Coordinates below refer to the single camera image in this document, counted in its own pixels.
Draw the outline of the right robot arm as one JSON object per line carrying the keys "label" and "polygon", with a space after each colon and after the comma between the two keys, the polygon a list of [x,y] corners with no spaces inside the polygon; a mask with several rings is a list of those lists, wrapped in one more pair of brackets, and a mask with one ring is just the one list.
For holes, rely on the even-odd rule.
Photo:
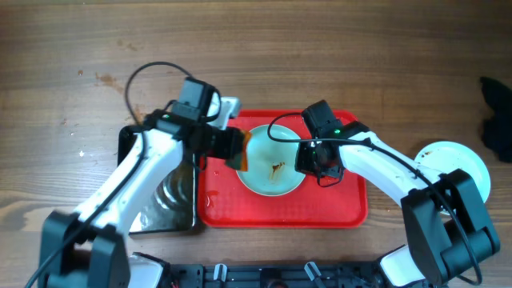
{"label": "right robot arm", "polygon": [[299,142],[296,170],[340,178],[349,171],[374,184],[402,209],[407,244],[379,261],[397,287],[424,281],[443,286],[500,251],[498,233],[475,180],[461,168],[424,166],[381,141],[360,122],[342,124],[327,102],[301,113],[311,137]]}

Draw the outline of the light blue top plate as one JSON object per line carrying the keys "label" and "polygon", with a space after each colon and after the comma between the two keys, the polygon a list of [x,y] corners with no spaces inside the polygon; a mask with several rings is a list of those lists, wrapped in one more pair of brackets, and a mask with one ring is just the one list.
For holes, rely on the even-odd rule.
{"label": "light blue top plate", "polygon": [[295,190],[306,177],[295,169],[298,144],[269,138],[268,125],[253,128],[246,148],[248,169],[237,172],[249,190],[267,197],[277,197]]}

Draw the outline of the light blue plate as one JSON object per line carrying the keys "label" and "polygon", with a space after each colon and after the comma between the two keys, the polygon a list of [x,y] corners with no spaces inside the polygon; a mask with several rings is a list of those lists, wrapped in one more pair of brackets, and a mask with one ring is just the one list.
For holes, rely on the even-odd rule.
{"label": "light blue plate", "polygon": [[470,148],[456,142],[433,142],[423,147],[415,159],[429,168],[448,174],[456,169],[467,172],[478,188],[484,203],[490,196],[490,173],[484,161]]}
{"label": "light blue plate", "polygon": [[249,190],[267,197],[277,197],[295,190],[306,177],[295,169],[298,144],[269,138],[268,125],[253,128],[246,148],[248,169],[237,172]]}

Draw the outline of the green orange sponge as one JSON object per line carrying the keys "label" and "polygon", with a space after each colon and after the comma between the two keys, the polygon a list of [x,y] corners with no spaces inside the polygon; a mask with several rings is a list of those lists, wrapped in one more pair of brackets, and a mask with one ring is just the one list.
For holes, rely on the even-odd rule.
{"label": "green orange sponge", "polygon": [[239,130],[235,134],[235,152],[234,155],[225,160],[225,164],[234,169],[241,172],[248,171],[248,157],[247,157],[247,147],[249,141],[252,137],[252,133],[246,130]]}

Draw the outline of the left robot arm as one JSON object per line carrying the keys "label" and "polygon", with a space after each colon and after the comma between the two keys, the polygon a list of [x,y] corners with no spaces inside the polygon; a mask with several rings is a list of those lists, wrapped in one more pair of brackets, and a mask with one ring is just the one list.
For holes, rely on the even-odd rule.
{"label": "left robot arm", "polygon": [[186,78],[178,99],[132,126],[134,141],[106,182],[72,213],[52,212],[43,223],[38,269],[28,287],[156,287],[164,266],[130,256],[126,238],[160,183],[186,152],[247,167],[249,135],[228,125],[241,103],[214,86]]}

